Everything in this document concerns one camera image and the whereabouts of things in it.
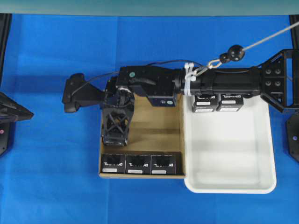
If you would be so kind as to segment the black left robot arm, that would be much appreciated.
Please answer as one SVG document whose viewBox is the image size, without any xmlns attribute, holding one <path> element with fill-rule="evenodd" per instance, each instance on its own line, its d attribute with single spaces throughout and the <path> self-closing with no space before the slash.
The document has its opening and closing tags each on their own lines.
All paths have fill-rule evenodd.
<svg viewBox="0 0 299 224">
<path fill-rule="evenodd" d="M 16 103 L 3 92 L 0 93 L 0 155 L 7 151 L 11 124 L 29 120 L 33 116 L 30 110 Z"/>
</svg>

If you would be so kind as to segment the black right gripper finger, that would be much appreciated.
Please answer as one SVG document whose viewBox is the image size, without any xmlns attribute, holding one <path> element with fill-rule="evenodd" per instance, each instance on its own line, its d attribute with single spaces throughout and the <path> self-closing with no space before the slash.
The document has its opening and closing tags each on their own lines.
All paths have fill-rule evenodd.
<svg viewBox="0 0 299 224">
<path fill-rule="evenodd" d="M 102 127 L 101 127 L 101 136 L 102 138 L 114 138 L 116 139 L 117 135 L 115 133 L 115 123 L 113 116 L 111 115 L 111 109 L 105 108 L 102 110 Z"/>
<path fill-rule="evenodd" d="M 117 109 L 117 118 L 119 119 L 118 127 L 121 128 L 120 146 L 126 146 L 128 144 L 129 126 L 134 115 L 134 109 L 135 104 L 132 102 Z"/>
</svg>

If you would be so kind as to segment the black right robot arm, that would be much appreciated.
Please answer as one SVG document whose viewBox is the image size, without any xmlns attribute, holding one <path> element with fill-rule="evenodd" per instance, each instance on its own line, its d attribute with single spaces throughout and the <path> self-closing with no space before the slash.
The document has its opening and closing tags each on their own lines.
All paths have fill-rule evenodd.
<svg viewBox="0 0 299 224">
<path fill-rule="evenodd" d="M 266 62 L 246 69 L 168 69 L 157 66 L 128 66 L 112 77 L 106 87 L 103 110 L 104 143 L 124 146 L 134 113 L 135 95 L 146 97 L 152 106 L 173 107 L 177 95 L 223 94 L 242 98 L 260 96 L 280 112 L 299 110 L 299 52 L 284 49 Z"/>
</svg>

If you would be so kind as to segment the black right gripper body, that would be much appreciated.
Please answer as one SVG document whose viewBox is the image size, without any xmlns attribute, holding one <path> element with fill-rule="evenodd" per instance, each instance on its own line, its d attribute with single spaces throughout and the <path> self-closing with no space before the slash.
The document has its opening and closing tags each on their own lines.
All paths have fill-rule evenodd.
<svg viewBox="0 0 299 224">
<path fill-rule="evenodd" d="M 153 107 L 175 107 L 181 93 L 182 70 L 158 66 L 121 67 L 107 82 L 101 109 L 118 109 L 145 97 Z"/>
</svg>

